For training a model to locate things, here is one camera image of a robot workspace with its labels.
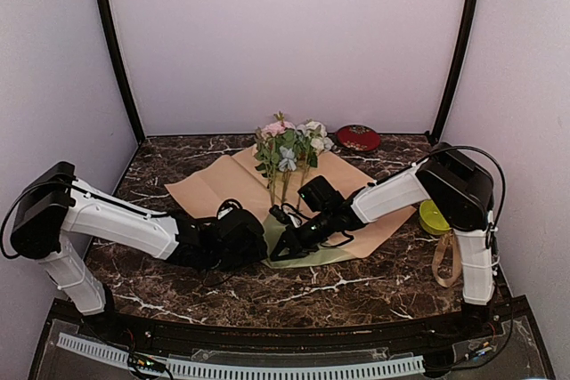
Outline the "left black frame post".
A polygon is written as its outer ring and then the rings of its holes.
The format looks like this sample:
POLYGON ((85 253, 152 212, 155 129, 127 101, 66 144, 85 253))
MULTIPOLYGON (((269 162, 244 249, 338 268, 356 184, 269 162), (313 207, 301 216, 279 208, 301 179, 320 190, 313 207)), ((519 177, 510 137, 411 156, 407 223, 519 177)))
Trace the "left black frame post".
POLYGON ((117 81, 119 94, 126 111, 129 125, 138 144, 146 139, 143 124, 135 106, 134 96, 128 82, 126 67, 119 47, 117 31, 112 16, 110 0, 96 0, 102 30, 110 56, 111 66, 117 81))

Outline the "pink rose fake flower stem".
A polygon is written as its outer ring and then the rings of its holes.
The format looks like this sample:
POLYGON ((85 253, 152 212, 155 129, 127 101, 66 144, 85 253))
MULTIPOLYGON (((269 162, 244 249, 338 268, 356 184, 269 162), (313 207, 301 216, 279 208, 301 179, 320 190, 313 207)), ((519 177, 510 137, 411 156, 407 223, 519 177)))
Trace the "pink rose fake flower stem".
POLYGON ((272 184, 278 172, 286 173, 297 169, 294 150, 295 126, 287 121, 282 112, 274 115, 275 121, 256 130, 256 167, 272 184))

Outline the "pale pink fake flower stem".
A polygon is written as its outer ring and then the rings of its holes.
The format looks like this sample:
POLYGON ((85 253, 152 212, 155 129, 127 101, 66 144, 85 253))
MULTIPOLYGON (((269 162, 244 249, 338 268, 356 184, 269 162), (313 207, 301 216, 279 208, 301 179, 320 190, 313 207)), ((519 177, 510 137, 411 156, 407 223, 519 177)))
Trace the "pale pink fake flower stem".
POLYGON ((283 134, 284 128, 276 124, 256 130, 256 153, 254 155, 258 162, 256 170, 267 179, 271 206, 275 204, 276 199, 276 177, 281 160, 280 147, 284 143, 283 134))

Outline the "red floral plate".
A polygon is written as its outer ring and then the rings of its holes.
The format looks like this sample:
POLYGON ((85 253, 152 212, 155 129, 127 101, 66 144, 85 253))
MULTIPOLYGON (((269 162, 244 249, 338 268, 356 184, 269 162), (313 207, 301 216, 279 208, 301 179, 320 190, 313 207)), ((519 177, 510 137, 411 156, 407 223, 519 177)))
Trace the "red floral plate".
POLYGON ((365 125, 345 125, 336 131, 338 143, 350 150, 368 152, 375 150, 381 143, 381 137, 365 125))

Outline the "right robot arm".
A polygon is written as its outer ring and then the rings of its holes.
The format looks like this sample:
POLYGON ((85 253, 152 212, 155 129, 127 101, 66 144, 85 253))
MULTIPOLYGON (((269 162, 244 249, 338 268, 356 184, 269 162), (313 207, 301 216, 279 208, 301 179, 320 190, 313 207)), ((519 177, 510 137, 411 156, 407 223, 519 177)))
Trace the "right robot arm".
POLYGON ((314 213, 303 223, 273 206, 271 215, 284 225, 270 259, 303 258, 327 247, 340 233, 345 243, 354 232, 402 208, 434 202, 459 243, 464 303, 470 306, 455 319, 454 330, 472 339, 489 323, 485 307, 494 293, 497 250, 494 233, 504 202, 493 198, 493 178, 466 156, 468 147, 440 143, 428 155, 386 178, 371 182, 344 198, 319 175, 302 186, 301 199, 314 213))

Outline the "black frame post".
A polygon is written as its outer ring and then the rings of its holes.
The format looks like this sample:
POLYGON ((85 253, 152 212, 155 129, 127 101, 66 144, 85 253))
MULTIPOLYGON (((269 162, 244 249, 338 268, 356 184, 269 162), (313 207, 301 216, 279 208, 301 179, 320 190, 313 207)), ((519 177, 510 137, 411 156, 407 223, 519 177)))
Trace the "black frame post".
POLYGON ((447 119, 451 112, 452 102, 459 84, 460 73, 468 49, 468 42, 476 12, 476 4, 477 0, 464 0, 458 35, 442 99, 436 114, 435 122, 431 130, 426 132, 427 140, 432 146, 441 141, 447 119))
POLYGON ((135 106, 134 96, 128 82, 126 67, 119 47, 117 31, 112 16, 110 0, 96 0, 102 30, 110 56, 111 66, 117 81, 119 94, 126 111, 129 125, 138 144, 146 139, 143 124, 135 106))

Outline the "blue fake flower stem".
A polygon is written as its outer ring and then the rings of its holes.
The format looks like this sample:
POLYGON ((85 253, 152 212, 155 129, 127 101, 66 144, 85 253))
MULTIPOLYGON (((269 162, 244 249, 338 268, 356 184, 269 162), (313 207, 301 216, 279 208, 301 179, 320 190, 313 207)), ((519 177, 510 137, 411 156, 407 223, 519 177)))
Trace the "blue fake flower stem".
POLYGON ((293 172, 297 170, 297 157, 293 148, 285 146, 280 147, 281 160, 278 164, 278 169, 281 173, 281 202, 287 201, 287 191, 289 186, 290 177, 293 172))

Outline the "right black frame post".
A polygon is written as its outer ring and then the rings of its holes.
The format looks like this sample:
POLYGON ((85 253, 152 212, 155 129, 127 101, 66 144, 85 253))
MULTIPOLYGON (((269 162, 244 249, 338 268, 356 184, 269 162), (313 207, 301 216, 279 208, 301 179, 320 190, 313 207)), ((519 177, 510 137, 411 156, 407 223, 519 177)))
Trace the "right black frame post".
POLYGON ((436 114, 435 122, 431 130, 426 132, 427 140, 432 146, 441 141, 447 119, 451 112, 452 102, 459 84, 460 73, 468 49, 468 42, 476 12, 476 4, 477 0, 464 0, 458 35, 442 99, 436 114))

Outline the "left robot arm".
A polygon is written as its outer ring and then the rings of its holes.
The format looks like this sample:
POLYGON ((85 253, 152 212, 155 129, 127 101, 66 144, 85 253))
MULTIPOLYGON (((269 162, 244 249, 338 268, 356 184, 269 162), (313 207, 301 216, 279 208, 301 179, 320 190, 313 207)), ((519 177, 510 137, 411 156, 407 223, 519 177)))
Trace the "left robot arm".
POLYGON ((75 167, 56 163, 27 186, 1 223, 11 253, 37 261, 57 288, 91 317, 107 341, 126 332, 111 292, 88 270, 69 235, 105 239, 155 259, 196 271, 237 271, 267 256, 264 227, 234 199, 216 216, 194 218, 184 210, 159 212, 114 198, 79 179, 75 167))

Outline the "lime green plastic bowl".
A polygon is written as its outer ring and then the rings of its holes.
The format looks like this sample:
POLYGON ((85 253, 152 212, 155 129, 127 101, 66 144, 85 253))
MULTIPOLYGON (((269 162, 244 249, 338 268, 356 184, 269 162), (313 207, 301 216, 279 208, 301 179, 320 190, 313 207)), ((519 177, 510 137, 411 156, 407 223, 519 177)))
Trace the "lime green plastic bowl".
POLYGON ((452 228, 433 200, 424 200, 419 206, 419 224, 430 235, 440 236, 452 228))

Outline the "black front table rail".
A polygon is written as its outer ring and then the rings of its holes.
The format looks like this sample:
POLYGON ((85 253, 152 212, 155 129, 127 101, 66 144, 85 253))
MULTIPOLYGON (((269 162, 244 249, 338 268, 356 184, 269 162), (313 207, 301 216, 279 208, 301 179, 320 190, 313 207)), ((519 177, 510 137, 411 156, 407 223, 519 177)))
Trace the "black front table rail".
POLYGON ((188 353, 206 349, 228 352, 326 352, 387 347, 432 349, 457 341, 452 332, 457 312, 435 317, 352 327, 248 328, 215 327, 118 314, 140 350, 188 353))

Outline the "white fake flower stem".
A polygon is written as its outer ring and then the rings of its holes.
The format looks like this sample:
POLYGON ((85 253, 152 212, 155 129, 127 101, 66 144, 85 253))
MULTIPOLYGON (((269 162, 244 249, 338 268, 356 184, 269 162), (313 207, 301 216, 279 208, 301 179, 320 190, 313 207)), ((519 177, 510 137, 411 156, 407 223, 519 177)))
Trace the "white fake flower stem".
POLYGON ((318 157, 330 151, 334 143, 328 136, 326 126, 319 121, 308 120, 296 128, 299 167, 301 169, 300 186, 308 179, 312 168, 318 166, 318 157))

